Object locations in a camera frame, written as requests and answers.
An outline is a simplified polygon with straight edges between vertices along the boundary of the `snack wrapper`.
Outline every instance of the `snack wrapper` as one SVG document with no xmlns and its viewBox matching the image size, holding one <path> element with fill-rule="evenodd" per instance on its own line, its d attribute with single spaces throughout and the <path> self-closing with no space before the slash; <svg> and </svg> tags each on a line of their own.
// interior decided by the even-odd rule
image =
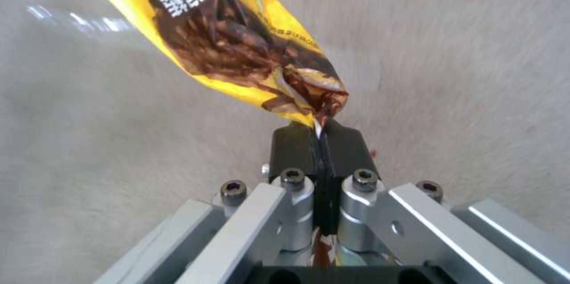
<svg viewBox="0 0 570 284">
<path fill-rule="evenodd" d="M 110 0 L 200 83 L 308 126 L 348 98 L 319 45 L 278 0 Z"/>
</svg>

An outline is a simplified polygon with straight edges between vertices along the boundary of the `gray concrete floor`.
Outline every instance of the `gray concrete floor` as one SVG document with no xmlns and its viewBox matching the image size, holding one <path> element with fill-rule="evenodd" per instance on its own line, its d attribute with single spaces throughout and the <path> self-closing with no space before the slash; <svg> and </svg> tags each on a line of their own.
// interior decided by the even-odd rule
<svg viewBox="0 0 570 284">
<path fill-rule="evenodd" d="M 281 0 L 389 186 L 490 197 L 568 241 L 570 0 Z M 106 0 L 0 0 L 0 282 L 90 282 L 188 198 L 254 185 L 285 121 L 186 77 Z"/>
</svg>

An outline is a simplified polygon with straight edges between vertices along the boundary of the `black clamp jaw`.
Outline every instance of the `black clamp jaw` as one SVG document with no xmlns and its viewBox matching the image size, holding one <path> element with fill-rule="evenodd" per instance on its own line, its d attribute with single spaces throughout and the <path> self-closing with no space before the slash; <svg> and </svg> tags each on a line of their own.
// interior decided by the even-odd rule
<svg viewBox="0 0 570 284">
<path fill-rule="evenodd" d="M 379 176 L 362 134 L 333 119 L 320 138 L 296 122 L 273 132 L 268 182 L 289 168 L 302 170 L 315 183 L 313 223 L 322 235 L 337 232 L 342 181 L 358 169 Z"/>
</svg>

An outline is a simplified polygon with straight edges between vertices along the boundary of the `hex socket bolt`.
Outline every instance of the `hex socket bolt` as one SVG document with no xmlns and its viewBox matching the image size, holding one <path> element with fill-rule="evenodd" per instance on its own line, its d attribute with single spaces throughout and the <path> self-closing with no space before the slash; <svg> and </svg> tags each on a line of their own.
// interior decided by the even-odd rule
<svg viewBox="0 0 570 284">
<path fill-rule="evenodd" d="M 352 185 L 357 191 L 369 193 L 376 189 L 378 175 L 370 169 L 360 168 L 352 173 Z"/>
<path fill-rule="evenodd" d="M 281 187 L 288 191 L 300 191 L 305 186 L 305 172 L 298 168 L 286 168 L 281 172 Z"/>
<path fill-rule="evenodd" d="M 220 196 L 224 205 L 236 207 L 248 196 L 248 188 L 240 180 L 227 181 L 220 187 Z"/>
<path fill-rule="evenodd" d="M 436 182 L 419 181 L 415 186 L 438 203 L 441 203 L 441 200 L 444 198 L 444 189 Z"/>
</svg>

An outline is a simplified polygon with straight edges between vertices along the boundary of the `mounting hole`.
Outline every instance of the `mounting hole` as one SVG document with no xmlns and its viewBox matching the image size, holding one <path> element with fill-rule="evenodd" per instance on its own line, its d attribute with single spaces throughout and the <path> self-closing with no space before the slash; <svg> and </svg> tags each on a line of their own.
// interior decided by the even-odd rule
<svg viewBox="0 0 570 284">
<path fill-rule="evenodd" d="M 287 177 L 299 177 L 299 171 L 298 170 L 288 170 L 287 173 L 285 173 L 285 175 L 287 175 Z"/>
<path fill-rule="evenodd" d="M 403 236 L 403 226 L 399 221 L 392 221 L 391 229 L 394 234 Z"/>
<path fill-rule="evenodd" d="M 398 284 L 430 284 L 431 280 L 423 275 L 422 272 L 413 268 L 408 268 L 399 272 Z"/>
<path fill-rule="evenodd" d="M 301 280 L 294 272 L 281 269 L 273 273 L 268 284 L 301 284 Z"/>
<path fill-rule="evenodd" d="M 234 191 L 234 190 L 240 189 L 240 187 L 241 187 L 240 183 L 236 183 L 236 182 L 229 182 L 226 184 L 226 189 L 228 191 Z"/>
<path fill-rule="evenodd" d="M 426 191 L 437 191 L 437 186 L 430 183 L 423 183 L 422 188 L 425 189 Z"/>
<path fill-rule="evenodd" d="M 358 172 L 358 176 L 366 180 L 372 178 L 372 174 L 370 174 L 370 172 L 367 172 L 366 170 L 361 170 L 360 172 Z"/>
</svg>

